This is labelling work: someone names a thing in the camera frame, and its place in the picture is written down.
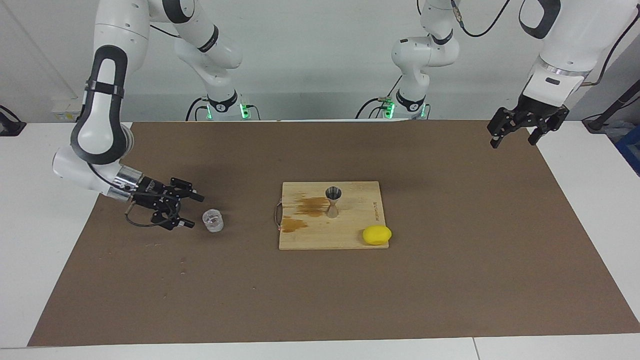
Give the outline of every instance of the power outlet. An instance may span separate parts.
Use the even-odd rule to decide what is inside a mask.
[[[60,122],[75,122],[82,111],[82,103],[76,101],[56,101],[51,113]]]

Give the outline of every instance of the metal jigger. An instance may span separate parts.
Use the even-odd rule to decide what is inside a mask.
[[[340,188],[332,186],[329,189],[327,189],[324,192],[324,194],[326,195],[326,198],[329,200],[329,208],[326,210],[326,216],[328,216],[329,218],[337,218],[338,208],[336,207],[335,204],[338,202],[338,200],[342,196],[342,190],[340,190]]]

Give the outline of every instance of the white wall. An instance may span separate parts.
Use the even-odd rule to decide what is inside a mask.
[[[2,2],[63,83],[81,95],[92,62],[97,0]],[[386,95],[397,79],[399,70],[390,59],[393,43],[424,34],[411,0],[200,2],[221,31],[244,49],[244,62],[233,71],[234,81],[266,119],[354,117],[364,101]],[[502,3],[463,3],[467,28],[484,29]],[[519,5],[519,1],[510,4],[483,38],[469,38],[456,30],[460,60],[429,71],[433,119],[488,119],[498,107],[515,105],[541,48],[539,40],[520,29]],[[0,22],[0,102],[24,120],[51,121],[50,91],[37,93],[24,86],[34,82],[33,65],[16,63],[16,56],[5,61],[7,49],[24,46],[4,35],[8,26]],[[127,80],[126,90],[123,121],[182,120],[191,100],[204,91],[198,76],[173,55],[173,40],[156,31],[151,32],[145,65]]]

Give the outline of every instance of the clear plastic cup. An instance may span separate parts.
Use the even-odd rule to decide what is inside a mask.
[[[217,233],[222,230],[225,223],[222,221],[222,214],[216,209],[210,209],[202,214],[202,222],[204,222],[210,233]]]

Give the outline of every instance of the brown paper mat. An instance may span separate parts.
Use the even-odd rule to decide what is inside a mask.
[[[193,182],[197,227],[100,197],[29,346],[640,332],[527,133],[485,126],[135,124],[123,162]],[[282,182],[344,179],[380,182],[390,248],[279,251]]]

